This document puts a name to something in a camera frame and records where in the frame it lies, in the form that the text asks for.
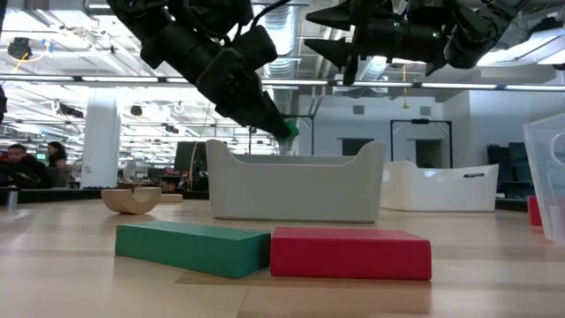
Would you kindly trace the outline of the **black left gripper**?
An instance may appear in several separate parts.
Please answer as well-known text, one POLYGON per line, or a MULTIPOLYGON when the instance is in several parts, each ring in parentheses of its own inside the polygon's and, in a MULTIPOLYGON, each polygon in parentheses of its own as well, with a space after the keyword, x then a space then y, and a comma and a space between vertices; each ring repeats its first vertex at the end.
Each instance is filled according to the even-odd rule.
POLYGON ((279 140, 293 136, 268 93, 261 92, 257 74, 236 49, 222 49, 197 78, 196 87, 223 117, 279 140))

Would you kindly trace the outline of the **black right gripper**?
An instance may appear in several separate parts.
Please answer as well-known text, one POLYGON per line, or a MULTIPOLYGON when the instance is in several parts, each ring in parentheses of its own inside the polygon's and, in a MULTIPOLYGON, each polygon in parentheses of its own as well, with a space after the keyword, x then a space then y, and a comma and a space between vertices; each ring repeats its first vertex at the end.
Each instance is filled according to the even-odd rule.
POLYGON ((345 38, 305 40, 308 48, 338 69, 344 67, 347 86, 356 80, 358 61, 367 57, 385 57, 389 64, 401 58, 443 65, 447 6, 441 0, 410 0, 401 14, 394 12, 390 1, 346 0, 309 12, 305 19, 324 27, 355 27, 351 43, 345 38))

